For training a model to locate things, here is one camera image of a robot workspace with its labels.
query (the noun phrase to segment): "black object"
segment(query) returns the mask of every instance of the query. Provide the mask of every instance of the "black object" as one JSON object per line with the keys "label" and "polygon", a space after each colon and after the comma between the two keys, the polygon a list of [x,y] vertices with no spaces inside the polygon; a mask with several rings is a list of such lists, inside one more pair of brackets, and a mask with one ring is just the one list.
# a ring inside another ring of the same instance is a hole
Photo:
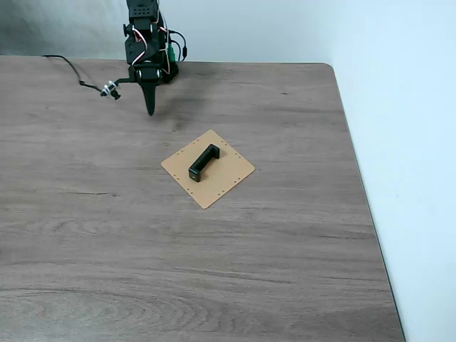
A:
{"label": "black object", "polygon": [[[125,41],[125,53],[128,68],[128,78],[110,82],[100,92],[101,96],[111,95],[119,99],[117,87],[120,83],[138,83],[144,93],[145,104],[149,115],[155,112],[155,88],[162,83],[169,83],[179,73],[175,61],[171,61],[166,49],[171,44],[170,34],[176,33],[167,30],[159,10],[157,0],[127,0],[129,24],[123,26],[123,32],[127,37]],[[145,39],[138,40],[138,33]],[[187,55],[187,46],[183,48],[183,56]]]}
{"label": "black object", "polygon": [[188,176],[195,182],[200,182],[201,171],[212,158],[220,158],[220,149],[213,144],[207,146],[207,149],[204,150],[192,166],[190,166],[190,169],[188,169]]}

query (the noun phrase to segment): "black handle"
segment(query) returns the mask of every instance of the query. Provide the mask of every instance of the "black handle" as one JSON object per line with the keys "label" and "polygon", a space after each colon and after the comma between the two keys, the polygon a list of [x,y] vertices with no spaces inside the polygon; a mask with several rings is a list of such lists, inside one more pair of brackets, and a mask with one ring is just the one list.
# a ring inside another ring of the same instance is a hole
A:
{"label": "black handle", "polygon": [[200,182],[201,171],[212,158],[220,158],[220,149],[213,144],[207,146],[207,149],[204,150],[192,166],[190,166],[190,169],[188,169],[188,176],[195,182]]}

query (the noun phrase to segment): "white cable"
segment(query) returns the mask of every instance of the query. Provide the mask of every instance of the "white cable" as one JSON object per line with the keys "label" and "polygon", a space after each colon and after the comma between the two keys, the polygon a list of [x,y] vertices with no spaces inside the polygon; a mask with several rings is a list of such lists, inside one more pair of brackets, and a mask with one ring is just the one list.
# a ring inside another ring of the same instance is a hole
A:
{"label": "white cable", "polygon": [[136,59],[131,63],[132,66],[134,66],[135,63],[138,62],[145,55],[145,52],[147,51],[147,42],[145,41],[143,35],[136,28],[133,28],[133,32],[135,32],[141,38],[142,42],[144,43],[144,51],[138,57],[136,57]]}
{"label": "white cable", "polygon": [[165,30],[166,30],[166,34],[167,34],[167,37],[166,37],[166,47],[165,47],[165,55],[166,55],[166,61],[167,61],[167,64],[168,64],[168,71],[166,71],[165,69],[162,69],[164,72],[166,72],[166,74],[170,74],[171,73],[171,65],[170,65],[170,57],[168,56],[168,49],[170,48],[169,47],[169,41],[170,41],[170,30],[168,30],[168,23],[166,22],[166,19],[165,19],[165,16],[163,16],[163,13],[162,13],[162,18],[163,18],[163,22],[165,23]]}

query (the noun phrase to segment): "cable connector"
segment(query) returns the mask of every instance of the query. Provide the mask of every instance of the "cable connector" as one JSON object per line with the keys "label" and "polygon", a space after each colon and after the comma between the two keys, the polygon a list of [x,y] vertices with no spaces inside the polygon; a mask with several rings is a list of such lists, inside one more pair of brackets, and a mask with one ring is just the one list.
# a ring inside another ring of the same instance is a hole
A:
{"label": "cable connector", "polygon": [[114,97],[115,100],[118,100],[120,98],[120,95],[117,92],[118,86],[112,81],[109,81],[108,83],[109,85],[105,84],[104,89],[100,93],[100,96],[104,97],[111,95]]}

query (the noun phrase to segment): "wire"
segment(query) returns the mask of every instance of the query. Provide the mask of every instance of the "wire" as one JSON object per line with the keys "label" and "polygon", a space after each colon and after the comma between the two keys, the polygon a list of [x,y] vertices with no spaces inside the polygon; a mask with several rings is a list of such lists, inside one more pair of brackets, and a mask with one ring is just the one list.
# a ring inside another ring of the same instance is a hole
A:
{"label": "wire", "polygon": [[167,61],[167,64],[168,64],[168,71],[166,71],[165,69],[162,69],[166,74],[170,74],[171,73],[171,64],[170,64],[170,57],[168,56],[168,48],[170,47],[170,30],[168,30],[168,23],[166,22],[166,18],[165,16],[162,14],[162,19],[163,19],[163,22],[165,23],[165,30],[166,30],[166,34],[167,34],[167,37],[166,37],[166,46],[165,46],[165,55],[166,55],[166,61]]}
{"label": "wire", "polygon": [[178,31],[174,31],[174,30],[170,30],[169,31],[171,34],[178,34],[182,40],[184,41],[184,48],[182,49],[182,60],[185,61],[186,57],[187,57],[187,39],[185,39],[184,35]]}
{"label": "wire", "polygon": [[90,88],[90,89],[95,89],[99,93],[101,93],[102,90],[99,87],[97,87],[96,85],[87,84],[85,81],[83,81],[81,79],[81,75],[76,70],[75,66],[68,59],[66,59],[66,57],[64,57],[62,55],[43,55],[43,57],[46,57],[46,58],[61,58],[61,59],[63,59],[73,69],[73,71],[76,74],[76,76],[78,76],[78,83],[79,83],[80,86],[87,87],[87,88]]}
{"label": "wire", "polygon": [[180,61],[180,56],[182,55],[182,49],[180,47],[180,44],[178,42],[176,42],[175,40],[171,39],[171,43],[174,43],[177,45],[177,47],[179,48],[179,58],[177,59],[177,61]]}
{"label": "wire", "polygon": [[133,32],[135,35],[137,34],[140,37],[141,41],[144,43],[144,51],[142,53],[140,53],[140,55],[138,57],[135,58],[135,60],[131,63],[132,66],[134,66],[135,63],[138,62],[145,55],[145,52],[147,51],[147,42],[145,41],[143,35],[136,28],[133,28]]}
{"label": "wire", "polygon": [[184,37],[184,35],[183,35],[182,33],[177,32],[177,31],[173,31],[173,30],[171,30],[171,33],[176,33],[176,34],[178,34],[179,36],[181,36],[181,37],[182,37],[182,40],[184,41],[184,45],[187,46],[187,40],[185,39],[185,37]]}

